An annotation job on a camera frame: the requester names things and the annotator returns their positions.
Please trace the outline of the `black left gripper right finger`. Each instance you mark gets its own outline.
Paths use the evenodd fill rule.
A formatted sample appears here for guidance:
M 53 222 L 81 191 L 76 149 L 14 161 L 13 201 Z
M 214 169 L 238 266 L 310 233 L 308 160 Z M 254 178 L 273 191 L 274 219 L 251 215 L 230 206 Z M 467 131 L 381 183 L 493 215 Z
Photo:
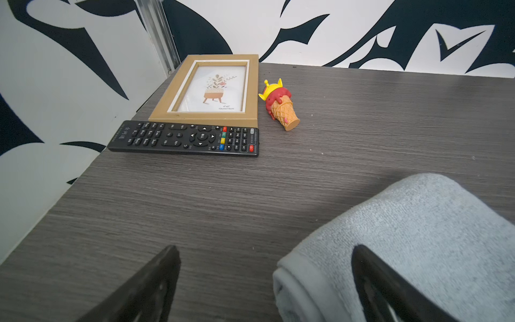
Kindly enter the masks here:
M 455 321 L 365 245 L 352 252 L 355 287 L 366 321 Z

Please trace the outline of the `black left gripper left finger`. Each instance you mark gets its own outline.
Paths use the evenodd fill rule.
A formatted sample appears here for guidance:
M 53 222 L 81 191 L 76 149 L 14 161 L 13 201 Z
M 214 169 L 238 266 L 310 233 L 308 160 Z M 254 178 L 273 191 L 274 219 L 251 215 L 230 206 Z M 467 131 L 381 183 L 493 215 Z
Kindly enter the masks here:
M 79 321 L 168 321 L 181 271 L 169 245 Z

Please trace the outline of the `grey towel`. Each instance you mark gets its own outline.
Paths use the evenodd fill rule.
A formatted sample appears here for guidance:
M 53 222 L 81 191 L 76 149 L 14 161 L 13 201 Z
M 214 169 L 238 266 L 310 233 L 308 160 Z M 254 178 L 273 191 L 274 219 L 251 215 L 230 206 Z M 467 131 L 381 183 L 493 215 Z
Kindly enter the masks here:
M 390 185 L 284 256 L 273 274 L 282 320 L 364 321 L 358 245 L 460 321 L 514 320 L 514 226 L 440 174 Z

